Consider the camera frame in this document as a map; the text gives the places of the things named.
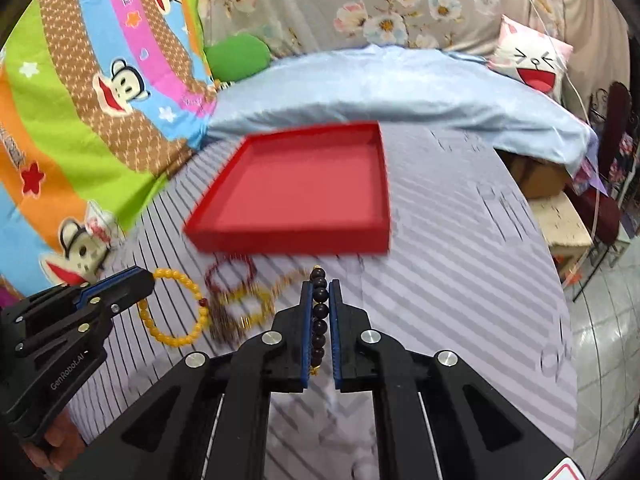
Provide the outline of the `person's hand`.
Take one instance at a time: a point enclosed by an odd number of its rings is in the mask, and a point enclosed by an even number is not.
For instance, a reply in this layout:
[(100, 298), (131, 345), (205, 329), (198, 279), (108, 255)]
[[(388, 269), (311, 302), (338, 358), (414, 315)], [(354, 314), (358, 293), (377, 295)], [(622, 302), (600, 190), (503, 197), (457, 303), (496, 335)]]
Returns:
[(38, 448), (32, 442), (23, 444), (22, 449), (36, 467), (54, 469), (58, 472), (73, 463), (86, 448), (67, 408), (51, 422), (43, 440), (50, 446), (50, 451)]

